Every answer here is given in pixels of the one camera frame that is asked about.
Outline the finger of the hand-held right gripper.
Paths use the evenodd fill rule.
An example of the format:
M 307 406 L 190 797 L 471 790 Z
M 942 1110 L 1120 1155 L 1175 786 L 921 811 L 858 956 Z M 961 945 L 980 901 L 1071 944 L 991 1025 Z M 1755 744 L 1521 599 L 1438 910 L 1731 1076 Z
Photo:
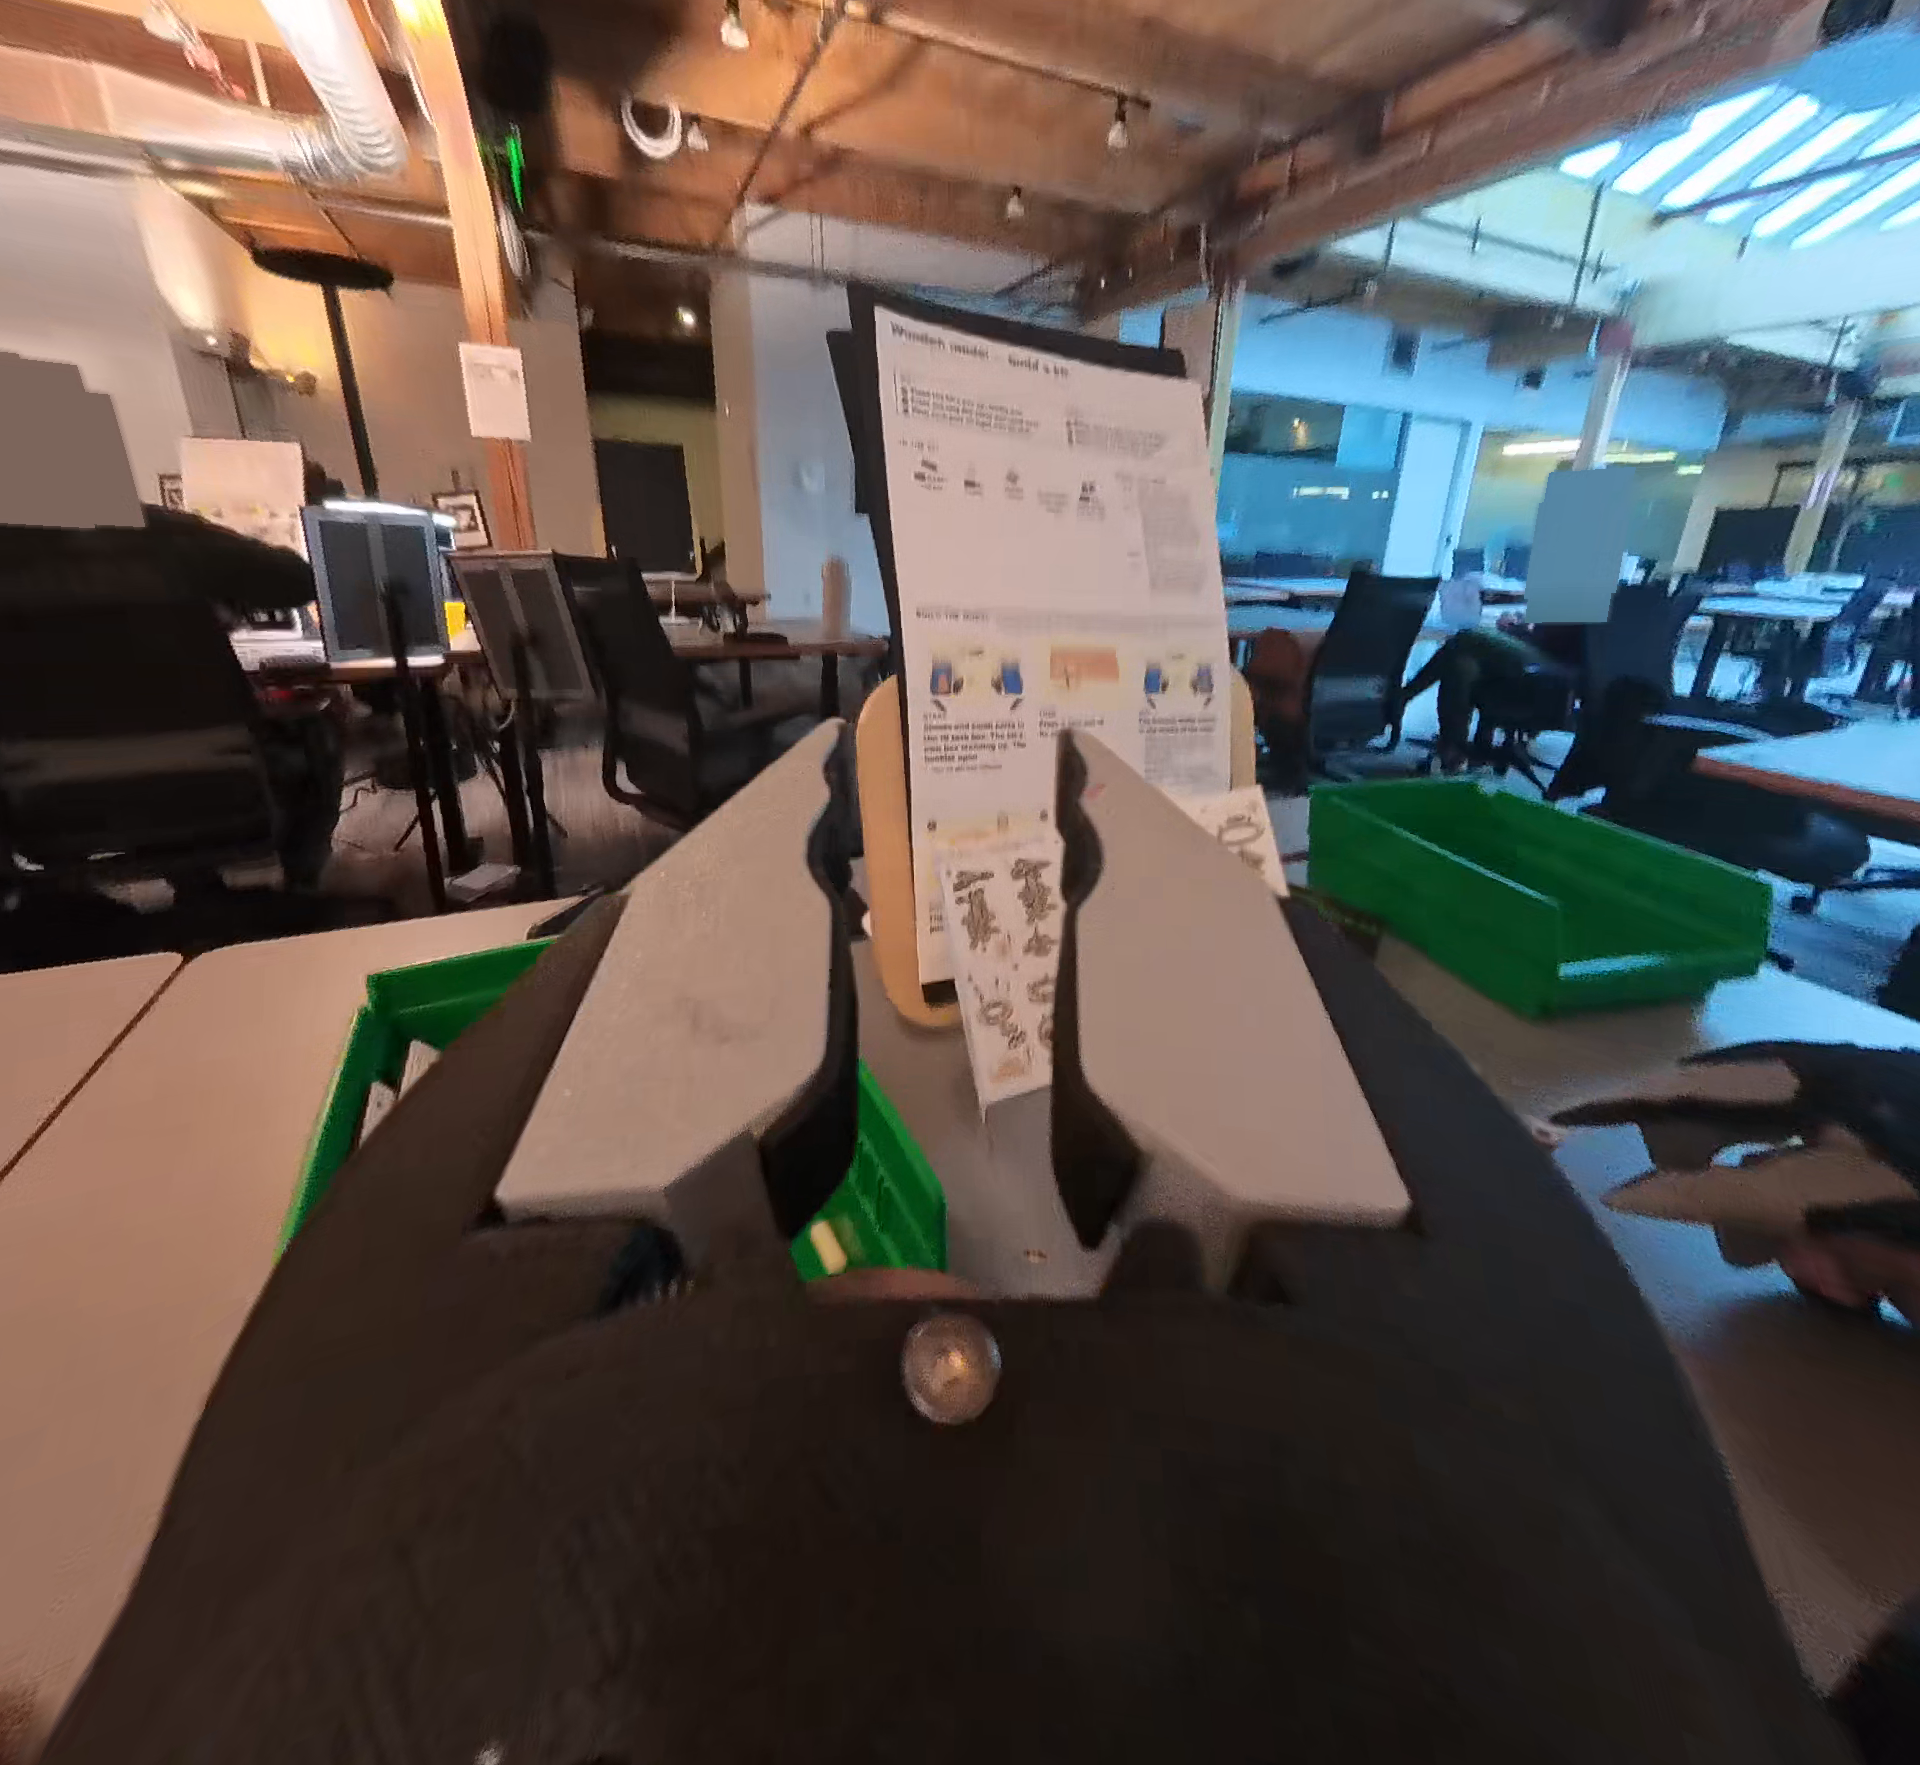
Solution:
M 1859 1140 L 1753 1147 L 1699 1169 L 1647 1169 L 1601 1198 L 1639 1220 L 1715 1231 L 1738 1268 L 1767 1263 L 1809 1213 L 1893 1202 L 1893 1168 Z
M 1646 1176 L 1697 1176 L 1807 1149 L 1819 1126 L 1804 1120 L 1802 1090 L 1822 1058 L 1813 1041 L 1757 1041 L 1685 1058 L 1629 1090 L 1551 1112 L 1551 1136 L 1631 1129 Z

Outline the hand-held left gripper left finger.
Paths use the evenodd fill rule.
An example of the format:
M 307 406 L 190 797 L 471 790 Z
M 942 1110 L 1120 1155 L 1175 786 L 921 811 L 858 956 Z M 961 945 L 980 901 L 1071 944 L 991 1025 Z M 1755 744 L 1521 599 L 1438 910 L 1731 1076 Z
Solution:
M 626 890 L 494 1188 L 511 1222 L 797 1237 L 857 1149 L 852 738 L 821 722 Z

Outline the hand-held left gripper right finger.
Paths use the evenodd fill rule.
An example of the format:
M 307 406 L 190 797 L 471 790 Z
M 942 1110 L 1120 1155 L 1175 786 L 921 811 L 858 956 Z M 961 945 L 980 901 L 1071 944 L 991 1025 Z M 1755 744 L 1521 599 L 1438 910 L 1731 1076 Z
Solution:
M 1099 738 L 1058 742 L 1048 1151 L 1084 1250 L 1403 1229 L 1412 1195 L 1282 897 Z

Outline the folded assembly instruction booklet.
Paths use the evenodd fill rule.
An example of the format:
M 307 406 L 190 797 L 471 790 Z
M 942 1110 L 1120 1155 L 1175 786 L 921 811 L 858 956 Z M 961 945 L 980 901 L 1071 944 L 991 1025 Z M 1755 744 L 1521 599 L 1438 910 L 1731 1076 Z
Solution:
M 1283 860 L 1260 784 L 1182 793 L 1179 810 L 1251 870 L 1267 897 L 1285 894 Z M 980 1124 L 997 1108 L 1046 1094 L 1052 1084 L 1053 1020 L 1066 927 L 1063 841 L 1049 823 L 933 834 L 929 912 L 950 940 L 950 975 L 962 1012 Z M 1208 987 L 1226 964 L 1221 944 L 1191 931 L 1161 934 L 1151 962 L 1170 983 Z

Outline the wooden sheet stand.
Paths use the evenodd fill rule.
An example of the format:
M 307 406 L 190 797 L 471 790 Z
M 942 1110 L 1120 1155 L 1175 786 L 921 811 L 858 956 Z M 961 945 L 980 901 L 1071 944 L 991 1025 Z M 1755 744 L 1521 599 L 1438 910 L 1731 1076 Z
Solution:
M 867 839 L 876 969 L 900 1014 L 936 1029 L 944 1018 L 920 996 L 918 865 L 905 802 L 903 697 L 895 676 L 867 701 L 857 728 L 861 825 Z M 1159 790 L 1103 736 L 1067 729 L 1055 748 L 1049 821 L 1067 867 L 1055 1058 L 1111 1058 L 1141 1048 L 1156 1026 L 1189 1026 L 1199 1052 L 1251 1050 L 1267 1020 L 1262 991 L 1294 996 L 1298 948 L 1283 897 Z M 1159 935 L 1191 931 L 1221 944 L 1226 964 L 1208 987 L 1168 981 L 1151 962 Z

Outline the nested green plastic bins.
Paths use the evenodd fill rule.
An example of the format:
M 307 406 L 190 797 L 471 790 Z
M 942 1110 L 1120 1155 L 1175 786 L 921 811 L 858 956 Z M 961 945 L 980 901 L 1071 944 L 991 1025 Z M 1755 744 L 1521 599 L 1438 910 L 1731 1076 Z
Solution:
M 1742 867 L 1469 778 L 1315 789 L 1308 884 L 1526 1018 L 1697 1000 L 1772 926 Z

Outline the green bin holding wooden sheets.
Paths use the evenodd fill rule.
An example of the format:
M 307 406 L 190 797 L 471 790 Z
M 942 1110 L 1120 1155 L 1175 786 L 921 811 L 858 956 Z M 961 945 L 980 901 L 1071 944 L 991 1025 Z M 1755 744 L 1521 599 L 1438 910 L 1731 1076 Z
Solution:
M 347 1157 L 401 1095 L 409 1066 L 491 1014 L 551 948 L 550 937 L 371 973 L 309 1132 L 277 1253 L 324 1202 Z M 875 1069 L 858 1063 L 857 1147 L 847 1178 L 792 1242 L 807 1281 L 861 1270 L 944 1270 L 948 1200 Z

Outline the white topped table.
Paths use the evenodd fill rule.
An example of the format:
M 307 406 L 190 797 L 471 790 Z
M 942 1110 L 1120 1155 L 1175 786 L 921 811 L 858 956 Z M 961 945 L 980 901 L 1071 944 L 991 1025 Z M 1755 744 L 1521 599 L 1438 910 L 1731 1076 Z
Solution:
M 1853 820 L 1871 837 L 1918 845 L 1918 722 L 1850 722 L 1821 733 L 1705 746 L 1692 768 Z

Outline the wooden office desk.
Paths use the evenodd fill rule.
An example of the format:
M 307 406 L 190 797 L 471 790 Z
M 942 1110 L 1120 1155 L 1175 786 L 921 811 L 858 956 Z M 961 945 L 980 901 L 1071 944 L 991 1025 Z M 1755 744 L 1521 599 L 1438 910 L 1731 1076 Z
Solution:
M 778 619 L 742 632 L 669 619 L 664 637 L 724 707 L 782 720 L 849 717 L 895 653 L 882 635 L 837 632 L 803 619 Z

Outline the white task instruction sheet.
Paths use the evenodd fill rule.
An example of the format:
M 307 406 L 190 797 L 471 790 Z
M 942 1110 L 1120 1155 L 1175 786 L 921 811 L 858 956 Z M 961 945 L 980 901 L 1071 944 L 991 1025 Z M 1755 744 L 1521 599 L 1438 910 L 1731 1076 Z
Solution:
M 1049 820 L 1055 741 L 1232 781 L 1232 650 L 1202 394 L 1132 346 L 871 290 L 876 539 L 900 647 L 920 987 L 951 975 L 944 850 Z

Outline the black clipboard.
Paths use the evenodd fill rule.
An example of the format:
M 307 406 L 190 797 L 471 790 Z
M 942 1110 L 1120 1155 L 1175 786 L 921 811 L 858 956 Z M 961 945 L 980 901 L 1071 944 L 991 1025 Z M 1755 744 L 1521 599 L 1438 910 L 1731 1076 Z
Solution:
M 991 337 L 1028 351 L 1058 353 L 1145 377 L 1188 377 L 1185 355 L 1172 348 L 1135 346 L 1063 328 L 1009 319 L 987 310 L 937 304 L 907 290 L 878 286 L 869 281 L 852 281 L 844 293 L 849 326 L 828 331 L 828 346 L 852 452 L 854 505 L 867 515 L 876 515 L 876 511 L 884 508 L 875 340 L 878 309 L 888 309 L 928 328 Z

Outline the whiteboard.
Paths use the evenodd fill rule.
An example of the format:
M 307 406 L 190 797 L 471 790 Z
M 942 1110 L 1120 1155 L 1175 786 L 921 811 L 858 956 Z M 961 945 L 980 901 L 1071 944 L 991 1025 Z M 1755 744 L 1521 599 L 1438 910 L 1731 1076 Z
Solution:
M 303 448 L 293 439 L 190 434 L 179 442 L 179 506 L 306 557 L 303 467 Z

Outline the black floor lamp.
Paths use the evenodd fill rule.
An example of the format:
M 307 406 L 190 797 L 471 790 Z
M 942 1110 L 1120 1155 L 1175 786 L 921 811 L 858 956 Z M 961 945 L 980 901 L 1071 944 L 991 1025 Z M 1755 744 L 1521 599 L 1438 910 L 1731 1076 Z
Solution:
M 269 245 L 252 242 L 249 245 L 249 255 L 260 273 L 282 278 L 284 282 L 319 290 L 342 409 L 345 413 L 347 432 L 358 467 L 360 494 L 379 503 L 382 499 L 382 490 L 363 405 L 358 370 L 344 310 L 344 294 L 387 294 L 394 285 L 394 275 L 387 267 L 375 265 L 366 259 L 309 245 Z

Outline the white wall notice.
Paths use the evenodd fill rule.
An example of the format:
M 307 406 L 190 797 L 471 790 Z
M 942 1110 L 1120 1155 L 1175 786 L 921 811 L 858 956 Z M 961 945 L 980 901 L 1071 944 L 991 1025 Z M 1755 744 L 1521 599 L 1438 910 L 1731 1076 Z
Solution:
M 469 341 L 458 346 L 468 432 L 477 439 L 532 439 L 532 413 L 523 350 L 514 344 Z

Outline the silver ventilation duct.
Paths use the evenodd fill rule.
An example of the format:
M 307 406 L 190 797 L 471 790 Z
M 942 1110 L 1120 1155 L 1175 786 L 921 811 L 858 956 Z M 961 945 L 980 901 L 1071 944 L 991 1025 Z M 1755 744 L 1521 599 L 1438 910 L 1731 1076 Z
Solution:
M 277 140 L 279 169 L 317 183 L 397 177 L 409 143 L 347 0 L 259 0 L 319 102 Z

